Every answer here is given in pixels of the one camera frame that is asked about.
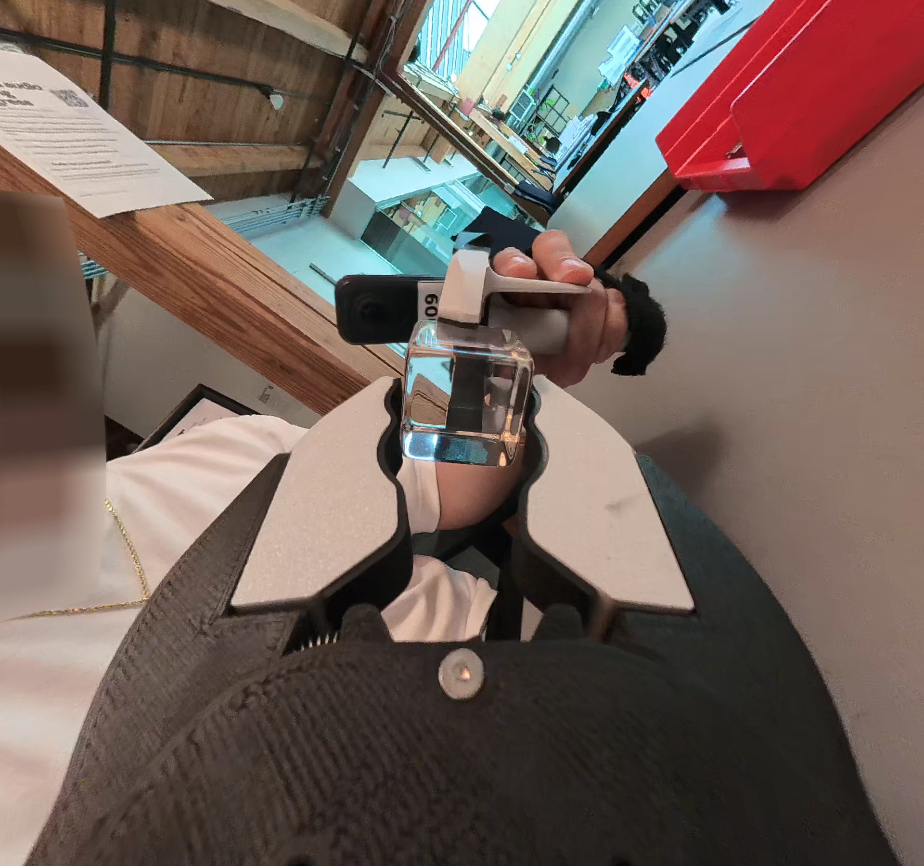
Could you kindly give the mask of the wooden pillar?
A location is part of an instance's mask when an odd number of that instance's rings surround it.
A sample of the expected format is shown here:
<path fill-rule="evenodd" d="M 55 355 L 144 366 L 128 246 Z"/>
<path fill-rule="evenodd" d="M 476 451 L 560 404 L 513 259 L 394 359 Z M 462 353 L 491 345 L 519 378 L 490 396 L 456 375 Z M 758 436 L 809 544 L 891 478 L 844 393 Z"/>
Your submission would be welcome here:
<path fill-rule="evenodd" d="M 64 205 L 79 251 L 317 414 L 401 377 L 402 357 L 345 343 L 329 302 L 200 204 Z"/>

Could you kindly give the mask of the black framed picture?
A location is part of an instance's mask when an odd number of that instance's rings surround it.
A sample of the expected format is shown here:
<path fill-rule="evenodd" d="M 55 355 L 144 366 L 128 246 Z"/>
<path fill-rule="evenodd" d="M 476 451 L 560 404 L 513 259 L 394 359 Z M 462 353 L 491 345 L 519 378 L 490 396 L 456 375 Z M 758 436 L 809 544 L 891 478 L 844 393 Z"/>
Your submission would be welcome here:
<path fill-rule="evenodd" d="M 260 411 L 247 407 L 237 399 L 212 387 L 199 384 L 180 400 L 179 404 L 158 423 L 153 432 L 148 434 L 134 451 L 144 451 L 217 420 L 259 414 Z"/>

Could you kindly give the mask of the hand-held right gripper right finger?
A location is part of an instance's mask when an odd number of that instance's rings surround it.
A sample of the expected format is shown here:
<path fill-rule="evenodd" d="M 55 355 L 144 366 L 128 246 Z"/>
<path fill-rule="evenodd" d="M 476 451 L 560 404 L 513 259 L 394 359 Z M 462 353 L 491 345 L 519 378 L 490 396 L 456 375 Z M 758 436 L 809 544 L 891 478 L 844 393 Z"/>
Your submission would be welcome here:
<path fill-rule="evenodd" d="M 623 610 L 687 616 L 695 602 L 634 449 L 596 412 L 536 380 L 517 508 L 517 589 L 582 621 Z"/>

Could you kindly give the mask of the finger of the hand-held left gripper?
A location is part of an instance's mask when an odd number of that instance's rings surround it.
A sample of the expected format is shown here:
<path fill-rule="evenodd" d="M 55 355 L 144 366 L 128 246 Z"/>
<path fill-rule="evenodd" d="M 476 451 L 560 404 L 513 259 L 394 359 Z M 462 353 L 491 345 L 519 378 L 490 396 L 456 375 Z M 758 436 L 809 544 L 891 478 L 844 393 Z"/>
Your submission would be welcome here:
<path fill-rule="evenodd" d="M 518 341 L 530 354 L 565 352 L 570 330 L 565 309 L 491 309 L 486 351 L 507 354 Z"/>
<path fill-rule="evenodd" d="M 448 264 L 440 294 L 440 321 L 477 327 L 487 299 L 494 294 L 584 295 L 590 286 L 499 275 L 486 251 L 459 249 Z"/>

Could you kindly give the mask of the red plastic bin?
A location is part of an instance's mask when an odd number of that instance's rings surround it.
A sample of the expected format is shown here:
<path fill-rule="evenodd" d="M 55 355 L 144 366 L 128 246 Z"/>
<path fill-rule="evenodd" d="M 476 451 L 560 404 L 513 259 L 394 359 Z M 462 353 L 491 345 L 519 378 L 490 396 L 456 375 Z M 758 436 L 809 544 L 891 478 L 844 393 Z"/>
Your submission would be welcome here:
<path fill-rule="evenodd" d="M 923 0 L 774 0 L 655 141 L 687 190 L 798 191 L 923 82 Z"/>

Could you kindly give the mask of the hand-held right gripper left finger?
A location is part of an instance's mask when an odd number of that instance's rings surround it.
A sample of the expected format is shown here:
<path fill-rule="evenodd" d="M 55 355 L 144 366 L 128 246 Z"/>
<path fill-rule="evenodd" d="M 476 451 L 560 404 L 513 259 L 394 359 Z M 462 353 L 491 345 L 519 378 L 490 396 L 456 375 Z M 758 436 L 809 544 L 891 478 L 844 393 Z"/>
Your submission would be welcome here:
<path fill-rule="evenodd" d="M 231 598 L 341 618 L 389 606 L 409 585 L 413 551 L 401 466 L 402 383 L 376 380 L 328 412 L 290 451 Z"/>

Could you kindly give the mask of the paper notice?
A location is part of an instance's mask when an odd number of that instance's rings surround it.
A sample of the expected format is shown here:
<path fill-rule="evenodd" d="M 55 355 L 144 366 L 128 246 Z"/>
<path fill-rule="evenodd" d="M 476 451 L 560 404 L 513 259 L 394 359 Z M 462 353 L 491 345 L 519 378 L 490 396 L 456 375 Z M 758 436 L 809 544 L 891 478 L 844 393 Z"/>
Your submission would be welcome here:
<path fill-rule="evenodd" d="M 1 52 L 1 144 L 105 218 L 212 197 L 45 61 Z"/>

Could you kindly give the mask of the person's left hand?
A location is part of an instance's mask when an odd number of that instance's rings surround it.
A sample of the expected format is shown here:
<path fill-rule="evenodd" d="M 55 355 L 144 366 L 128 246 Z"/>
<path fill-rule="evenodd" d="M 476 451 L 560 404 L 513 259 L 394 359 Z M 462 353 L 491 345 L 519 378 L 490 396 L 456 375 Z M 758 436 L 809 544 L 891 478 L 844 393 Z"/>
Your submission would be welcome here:
<path fill-rule="evenodd" d="M 569 238 L 560 230 L 540 233 L 532 243 L 531 256 L 508 247 L 497 253 L 492 268 L 502 277 L 560 282 L 589 288 L 582 295 L 515 293 L 505 296 L 511 306 L 568 311 L 569 331 L 563 352 L 534 354 L 535 374 L 546 376 L 559 387 L 579 384 L 595 364 L 613 360 L 622 352 L 629 333 L 623 295 L 607 288 L 593 267 L 578 257 Z"/>

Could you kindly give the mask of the clear acrylic cube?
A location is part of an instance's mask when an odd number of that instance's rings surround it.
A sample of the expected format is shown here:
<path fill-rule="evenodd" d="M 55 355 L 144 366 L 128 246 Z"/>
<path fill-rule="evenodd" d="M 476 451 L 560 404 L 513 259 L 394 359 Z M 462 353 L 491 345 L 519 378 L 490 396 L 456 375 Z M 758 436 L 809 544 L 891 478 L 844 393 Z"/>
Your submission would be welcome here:
<path fill-rule="evenodd" d="M 509 329 L 421 320 L 406 351 L 405 458 L 486 468 L 518 453 L 533 359 Z"/>

